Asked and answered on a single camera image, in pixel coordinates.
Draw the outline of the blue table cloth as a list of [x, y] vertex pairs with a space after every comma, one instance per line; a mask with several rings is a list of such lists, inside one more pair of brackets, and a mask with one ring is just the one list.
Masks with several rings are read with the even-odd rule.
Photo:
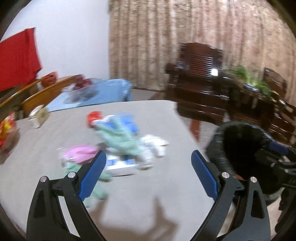
[[101, 80], [92, 78], [90, 98], [71, 101], [67, 91], [46, 105], [49, 112], [112, 102], [132, 101], [132, 83], [125, 79]]

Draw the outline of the beige patterned curtain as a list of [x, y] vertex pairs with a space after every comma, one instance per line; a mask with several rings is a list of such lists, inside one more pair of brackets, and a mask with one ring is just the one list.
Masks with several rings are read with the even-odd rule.
[[295, 93], [295, 36], [267, 1], [110, 1], [109, 14], [113, 78], [162, 90], [180, 44], [197, 42], [221, 49], [224, 65], [275, 70]]

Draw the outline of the green potted plant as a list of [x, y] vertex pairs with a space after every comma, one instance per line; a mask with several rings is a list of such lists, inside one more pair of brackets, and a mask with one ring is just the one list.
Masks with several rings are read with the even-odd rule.
[[272, 90], [267, 83], [255, 77], [245, 66], [230, 65], [225, 68], [225, 71], [242, 82], [244, 87], [250, 87], [251, 90], [256, 90], [265, 97], [271, 96]]

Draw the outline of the clear bag of red fruit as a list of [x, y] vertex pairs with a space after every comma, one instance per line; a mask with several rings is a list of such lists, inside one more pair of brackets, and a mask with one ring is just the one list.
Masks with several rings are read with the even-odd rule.
[[96, 78], [83, 79], [64, 87], [62, 89], [62, 93], [66, 94], [64, 103], [72, 104], [91, 99], [99, 93], [98, 84], [100, 80]]

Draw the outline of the white tissue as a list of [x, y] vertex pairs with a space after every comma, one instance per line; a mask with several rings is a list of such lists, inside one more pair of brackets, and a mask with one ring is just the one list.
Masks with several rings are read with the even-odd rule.
[[154, 135], [145, 135], [140, 138], [140, 154], [137, 156], [139, 169], [149, 169], [154, 165], [155, 159], [163, 158], [169, 142]]

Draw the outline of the red yellow snack bag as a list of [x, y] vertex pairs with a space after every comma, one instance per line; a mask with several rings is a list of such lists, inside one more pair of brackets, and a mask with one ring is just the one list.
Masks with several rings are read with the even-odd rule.
[[16, 127], [15, 113], [10, 113], [1, 122], [1, 154], [8, 154], [17, 144], [20, 137]]

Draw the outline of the wooden bench backrest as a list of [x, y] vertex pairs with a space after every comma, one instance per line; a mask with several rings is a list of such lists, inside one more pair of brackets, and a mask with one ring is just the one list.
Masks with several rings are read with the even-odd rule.
[[46, 106], [61, 94], [64, 87], [73, 84], [77, 80], [82, 80], [83, 78], [81, 74], [62, 77], [59, 78], [56, 83], [40, 90], [37, 84], [41, 82], [41, 80], [36, 80], [23, 89], [19, 89], [12, 96], [1, 102], [1, 120], [15, 111], [21, 112], [24, 118], [28, 117], [34, 108], [39, 105]]

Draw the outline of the black trash bin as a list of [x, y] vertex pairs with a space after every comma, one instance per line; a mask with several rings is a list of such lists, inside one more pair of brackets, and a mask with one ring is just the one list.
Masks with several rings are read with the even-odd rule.
[[272, 164], [278, 156], [269, 149], [275, 140], [261, 127], [243, 121], [229, 121], [217, 128], [206, 147], [206, 155], [220, 172], [259, 181], [267, 205], [280, 197], [283, 187]]

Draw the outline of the dark wooden side table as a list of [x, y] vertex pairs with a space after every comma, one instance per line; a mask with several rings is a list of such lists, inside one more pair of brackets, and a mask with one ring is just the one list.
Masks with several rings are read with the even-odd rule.
[[232, 121], [244, 121], [267, 130], [274, 119], [274, 103], [271, 98], [245, 85], [228, 86], [227, 113]]

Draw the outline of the orange red bag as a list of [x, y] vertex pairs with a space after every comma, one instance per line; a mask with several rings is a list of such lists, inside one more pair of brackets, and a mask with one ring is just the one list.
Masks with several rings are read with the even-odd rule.
[[53, 85], [56, 82], [57, 82], [57, 72], [51, 72], [48, 75], [41, 78], [41, 85], [43, 88]]

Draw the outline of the red cloth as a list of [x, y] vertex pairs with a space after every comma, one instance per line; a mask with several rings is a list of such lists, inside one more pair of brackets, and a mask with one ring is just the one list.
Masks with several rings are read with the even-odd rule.
[[42, 69], [35, 43], [35, 29], [29, 28], [1, 42], [1, 91], [32, 83]]

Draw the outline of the small beige tissue box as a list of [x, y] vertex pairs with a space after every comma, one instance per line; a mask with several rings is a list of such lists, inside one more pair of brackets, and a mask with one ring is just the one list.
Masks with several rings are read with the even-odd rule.
[[48, 117], [48, 109], [43, 104], [34, 108], [28, 116], [29, 122], [34, 129], [40, 128], [43, 125], [43, 123], [48, 119]]

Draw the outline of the white blue cardboard box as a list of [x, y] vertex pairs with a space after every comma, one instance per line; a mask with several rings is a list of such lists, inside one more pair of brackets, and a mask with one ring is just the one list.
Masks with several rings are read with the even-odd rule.
[[138, 170], [146, 170], [152, 168], [151, 161], [136, 161], [130, 156], [116, 156], [108, 154], [106, 157], [106, 165], [104, 171], [112, 177], [135, 175]]

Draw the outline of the red white small wrapper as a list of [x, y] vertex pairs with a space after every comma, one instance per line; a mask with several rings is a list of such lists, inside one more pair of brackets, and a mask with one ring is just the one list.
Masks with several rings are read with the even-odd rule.
[[100, 111], [92, 111], [87, 115], [86, 123], [88, 127], [93, 127], [93, 122], [102, 119], [102, 112]]

